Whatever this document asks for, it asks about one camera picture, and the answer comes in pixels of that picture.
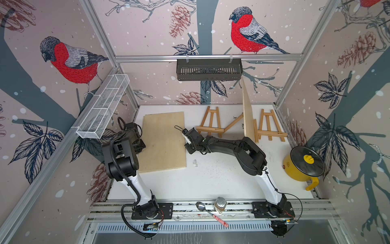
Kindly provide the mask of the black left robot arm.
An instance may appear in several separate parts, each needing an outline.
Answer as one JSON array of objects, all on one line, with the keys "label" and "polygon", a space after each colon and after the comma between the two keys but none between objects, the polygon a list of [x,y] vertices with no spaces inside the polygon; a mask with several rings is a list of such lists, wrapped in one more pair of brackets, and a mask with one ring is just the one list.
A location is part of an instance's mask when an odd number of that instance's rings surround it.
[{"label": "black left robot arm", "polygon": [[155,195],[147,189],[140,175],[137,174],[139,170],[137,154],[146,148],[140,135],[142,131],[138,130],[140,126],[135,123],[125,123],[121,117],[117,120],[121,131],[102,146],[106,174],[110,179],[124,184],[135,198],[135,202],[124,204],[121,207],[120,214],[123,222],[133,232],[145,239],[152,239],[156,236],[155,233],[139,231],[130,225],[125,217],[125,208],[131,207],[141,217],[154,219],[161,215],[161,218],[164,218]]}]

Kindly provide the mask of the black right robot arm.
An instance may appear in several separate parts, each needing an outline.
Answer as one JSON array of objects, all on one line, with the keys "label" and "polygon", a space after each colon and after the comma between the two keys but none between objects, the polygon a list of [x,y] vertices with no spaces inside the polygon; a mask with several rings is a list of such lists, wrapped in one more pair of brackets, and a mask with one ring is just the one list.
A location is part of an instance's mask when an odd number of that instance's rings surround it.
[{"label": "black right robot arm", "polygon": [[193,154],[222,153],[234,156],[248,175],[255,177],[265,201],[255,202],[252,213],[256,218],[294,218],[295,213],[286,194],[277,187],[268,172],[266,154],[250,138],[226,140],[214,136],[203,137],[194,128],[181,131],[186,140],[185,148]]}]

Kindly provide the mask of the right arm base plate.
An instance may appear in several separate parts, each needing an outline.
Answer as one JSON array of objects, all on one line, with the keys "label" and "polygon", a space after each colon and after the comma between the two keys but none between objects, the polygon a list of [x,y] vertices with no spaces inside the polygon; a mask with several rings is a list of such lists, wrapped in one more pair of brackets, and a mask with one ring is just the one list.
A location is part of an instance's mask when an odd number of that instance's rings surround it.
[{"label": "right arm base plate", "polygon": [[252,202],[252,211],[256,219],[292,219],[295,218],[295,213],[290,202],[271,204],[267,201]]}]

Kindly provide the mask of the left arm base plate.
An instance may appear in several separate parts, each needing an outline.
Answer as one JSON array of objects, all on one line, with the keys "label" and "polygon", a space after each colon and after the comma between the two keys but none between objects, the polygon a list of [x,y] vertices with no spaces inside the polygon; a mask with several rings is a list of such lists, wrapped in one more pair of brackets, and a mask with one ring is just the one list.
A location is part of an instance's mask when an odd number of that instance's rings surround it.
[{"label": "left arm base plate", "polygon": [[132,220],[170,220],[173,214],[173,203],[146,203],[136,206],[132,212]]}]

